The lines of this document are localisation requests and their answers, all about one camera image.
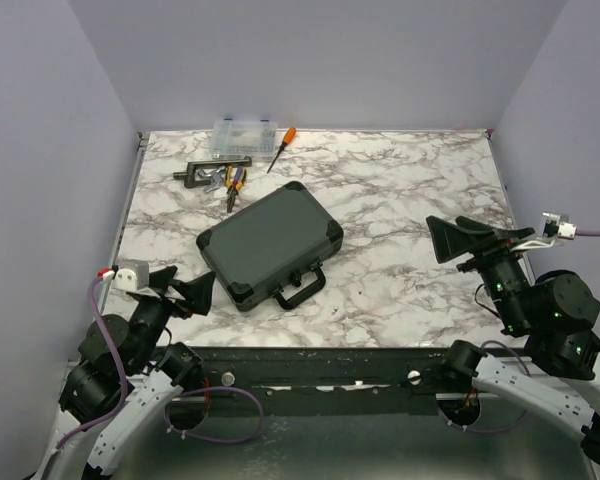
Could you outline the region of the black poker set case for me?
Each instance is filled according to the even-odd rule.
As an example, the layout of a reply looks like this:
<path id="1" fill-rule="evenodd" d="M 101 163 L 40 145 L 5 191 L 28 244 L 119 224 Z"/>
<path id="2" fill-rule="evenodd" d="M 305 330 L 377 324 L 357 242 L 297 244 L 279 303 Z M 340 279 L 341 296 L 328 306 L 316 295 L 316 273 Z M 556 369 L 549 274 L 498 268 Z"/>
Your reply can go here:
<path id="1" fill-rule="evenodd" d="M 273 298 L 292 310 L 326 285 L 324 261 L 344 231 L 299 181 L 291 181 L 196 238 L 198 250 L 240 312 Z"/>

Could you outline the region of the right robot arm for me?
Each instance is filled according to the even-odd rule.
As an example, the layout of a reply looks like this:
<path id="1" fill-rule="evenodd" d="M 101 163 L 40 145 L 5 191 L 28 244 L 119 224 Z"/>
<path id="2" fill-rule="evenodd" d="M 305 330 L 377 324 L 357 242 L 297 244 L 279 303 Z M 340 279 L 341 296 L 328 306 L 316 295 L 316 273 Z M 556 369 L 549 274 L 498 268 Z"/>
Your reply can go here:
<path id="1" fill-rule="evenodd" d="M 457 268 L 480 275 L 503 334 L 525 338 L 524 353 L 532 364 L 574 392 L 548 387 L 463 340 L 455 341 L 443 357 L 442 384 L 454 392 L 488 392 L 535 413 L 578 441 L 585 456 L 600 465 L 600 338 L 593 331 L 600 301 L 574 272 L 554 270 L 529 281 L 519 263 L 530 250 L 575 239 L 577 226 L 555 213 L 545 214 L 540 234 L 464 216 L 454 222 L 429 216 L 426 224 L 437 262 L 467 255 Z"/>

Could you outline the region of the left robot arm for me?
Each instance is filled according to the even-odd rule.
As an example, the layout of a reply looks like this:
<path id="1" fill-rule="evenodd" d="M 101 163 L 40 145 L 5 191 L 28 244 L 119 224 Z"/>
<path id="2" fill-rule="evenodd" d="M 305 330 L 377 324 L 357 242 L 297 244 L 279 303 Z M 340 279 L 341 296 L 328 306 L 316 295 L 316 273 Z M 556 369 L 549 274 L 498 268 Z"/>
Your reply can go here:
<path id="1" fill-rule="evenodd" d="M 191 281 L 144 261 L 100 270 L 88 287 L 93 321 L 66 377 L 36 479 L 108 479 L 125 447 L 176 397 L 204 384 L 203 360 L 182 342 L 156 352 L 171 318 L 205 316 L 216 278 Z"/>

